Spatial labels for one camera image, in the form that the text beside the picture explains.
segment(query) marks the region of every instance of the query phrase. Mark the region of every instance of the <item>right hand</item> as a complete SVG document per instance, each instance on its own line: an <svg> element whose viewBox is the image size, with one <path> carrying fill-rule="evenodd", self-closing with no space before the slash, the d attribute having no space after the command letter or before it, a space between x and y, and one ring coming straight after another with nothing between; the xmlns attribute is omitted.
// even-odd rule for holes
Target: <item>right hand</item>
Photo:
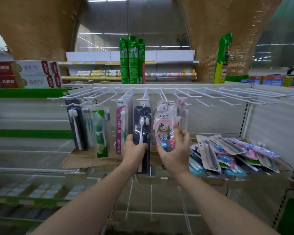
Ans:
<svg viewBox="0 0 294 235"><path fill-rule="evenodd" d="M173 177L183 173L190 173L188 160L190 156L191 137L185 130L180 130L177 123L174 123L175 149L166 152L160 144L157 144L157 151L167 170Z"/></svg>

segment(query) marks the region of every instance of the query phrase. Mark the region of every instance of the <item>cartoon character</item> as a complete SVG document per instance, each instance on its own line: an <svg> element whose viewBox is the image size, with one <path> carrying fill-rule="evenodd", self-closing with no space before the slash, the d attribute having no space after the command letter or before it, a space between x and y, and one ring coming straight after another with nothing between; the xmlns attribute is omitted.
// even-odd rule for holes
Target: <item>cartoon character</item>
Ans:
<svg viewBox="0 0 294 235"><path fill-rule="evenodd" d="M170 142L172 144L172 149L175 149L175 140L174 140L174 134L170 133Z"/></svg>
<svg viewBox="0 0 294 235"><path fill-rule="evenodd" d="M158 127L158 130L157 130L157 133L158 133L158 136L159 138L167 138L167 139L170 139L170 125L164 125L163 123L161 123Z"/></svg>
<svg viewBox="0 0 294 235"><path fill-rule="evenodd" d="M168 151L168 139L167 138L161 138L161 146L165 151Z"/></svg>

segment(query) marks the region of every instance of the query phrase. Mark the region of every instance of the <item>left hand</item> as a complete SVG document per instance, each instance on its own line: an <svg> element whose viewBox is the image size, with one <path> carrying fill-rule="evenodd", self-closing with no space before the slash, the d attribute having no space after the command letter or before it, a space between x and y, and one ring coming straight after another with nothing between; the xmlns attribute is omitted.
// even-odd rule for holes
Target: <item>left hand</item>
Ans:
<svg viewBox="0 0 294 235"><path fill-rule="evenodd" d="M148 145L145 142L135 145L133 134L129 134L122 147L123 161L121 165L129 167L130 170L133 170L132 173L135 173L142 163L145 150L147 149Z"/></svg>

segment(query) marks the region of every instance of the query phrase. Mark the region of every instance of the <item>cling film roll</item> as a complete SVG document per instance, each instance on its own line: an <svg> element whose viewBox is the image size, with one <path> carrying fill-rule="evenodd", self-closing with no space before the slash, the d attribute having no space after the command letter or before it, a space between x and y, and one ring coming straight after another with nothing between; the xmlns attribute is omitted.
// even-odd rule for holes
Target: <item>cling film roll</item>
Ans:
<svg viewBox="0 0 294 235"><path fill-rule="evenodd" d="M129 37L129 83L139 83L138 41L135 36Z"/></svg>
<svg viewBox="0 0 294 235"><path fill-rule="evenodd" d="M214 83L224 83L232 44L232 33L221 36L219 50L214 71Z"/></svg>
<svg viewBox="0 0 294 235"><path fill-rule="evenodd" d="M121 82L129 84L129 40L120 38Z"/></svg>
<svg viewBox="0 0 294 235"><path fill-rule="evenodd" d="M139 83L145 84L145 43L138 39L138 75Z"/></svg>

